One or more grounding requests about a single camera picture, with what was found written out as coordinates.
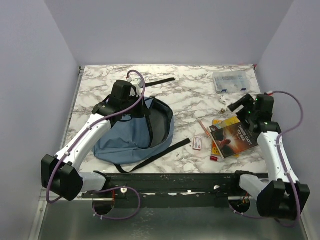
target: yellow booklet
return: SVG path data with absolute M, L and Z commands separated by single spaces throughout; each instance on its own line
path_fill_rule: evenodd
M 238 119 L 236 116 L 233 116 L 233 117 L 230 117 L 230 118 L 228 118 L 228 119 L 226 119 L 226 120 L 224 120 L 224 121 L 215 120 L 215 119 L 214 119 L 214 120 L 212 121 L 212 125 L 214 125 L 214 126 L 217 128 L 217 130 L 218 130 L 218 129 L 222 129 L 222 128 L 225 128 L 225 127 L 227 127 L 227 126 L 233 125 L 233 124 L 237 124 L 237 123 L 239 123 L 239 122 L 240 122 L 239 119 Z M 217 146 L 216 146 L 216 144 L 215 144 L 214 141 L 212 141 L 211 154 L 212 154 L 212 155 L 221 156 L 221 155 L 220 155 L 220 152 L 219 152 L 219 150 L 218 150 L 218 148 L 217 148 Z

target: white wall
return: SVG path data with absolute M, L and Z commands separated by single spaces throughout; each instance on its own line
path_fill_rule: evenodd
M 311 190 L 309 210 L 320 233 L 320 1 L 295 0 L 257 66 L 263 91 L 294 94 L 304 108 L 302 126 L 284 137 L 295 173 Z M 275 96 L 274 118 L 283 130 L 299 120 L 294 100 Z
M 293 0 L 45 0 L 81 65 L 257 64 Z
M 27 239 L 40 162 L 59 148 L 78 65 L 43 0 L 0 7 L 0 239 Z

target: pencil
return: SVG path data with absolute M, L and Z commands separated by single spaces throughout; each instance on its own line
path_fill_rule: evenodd
M 199 124 L 201 125 L 202 129 L 204 130 L 204 132 L 208 135 L 208 137 L 211 138 L 211 137 L 210 137 L 210 134 L 209 134 L 209 132 L 207 131 L 207 129 L 206 129 L 206 127 L 204 126 L 204 124 L 203 124 L 200 120 L 198 120 L 198 122 L 199 122 Z

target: gray floor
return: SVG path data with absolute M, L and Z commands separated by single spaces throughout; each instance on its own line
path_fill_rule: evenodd
M 272 219 L 254 220 L 228 208 L 141 209 L 125 221 L 93 217 L 90 201 L 49 205 L 40 240 L 303 240 L 304 232 L 284 228 Z M 115 209 L 123 217 L 132 209 Z

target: bag strap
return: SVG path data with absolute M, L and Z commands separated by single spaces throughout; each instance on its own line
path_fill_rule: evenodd
M 116 169 L 118 169 L 118 171 L 119 171 L 120 173 L 122 173 L 122 174 L 129 174 L 129 173 L 132 173 L 132 172 L 135 171 L 135 170 L 138 170 L 138 169 L 140 169 L 140 168 L 143 168 L 144 166 L 147 166 L 148 164 L 150 164 L 150 163 L 154 162 L 155 160 L 163 157 L 164 155 L 166 155 L 166 154 L 168 154 L 168 153 L 171 153 L 172 151 L 174 151 L 174 150 L 176 150 L 176 149 L 178 149 L 178 148 L 181 148 L 181 147 L 183 147 L 183 146 L 185 146 L 185 145 L 187 145 L 187 144 L 189 144 L 189 143 L 191 143 L 191 141 L 190 141 L 189 138 L 187 138 L 187 139 L 185 139 L 185 140 L 183 140 L 183 141 L 180 141 L 180 142 L 178 142 L 178 143 L 176 143 L 176 144 L 168 147 L 168 148 L 167 148 L 166 150 L 164 150 L 163 152 L 160 152 L 159 154 L 154 155 L 154 156 L 148 158 L 147 160 L 141 162 L 140 164 L 138 164 L 137 166 L 135 166 L 131 171 L 125 171 L 125 170 L 123 170 L 123 168 L 122 168 L 121 165 L 119 165 L 119 164 L 114 164 L 114 166 L 116 167 Z
M 145 84 L 145 87 L 147 88 L 147 87 L 151 87 L 151 86 L 158 85 L 158 84 L 165 84 L 165 83 L 172 82 L 175 80 L 176 79 L 174 77 L 170 77 L 170 78 L 160 80 L 160 81 L 148 82 Z

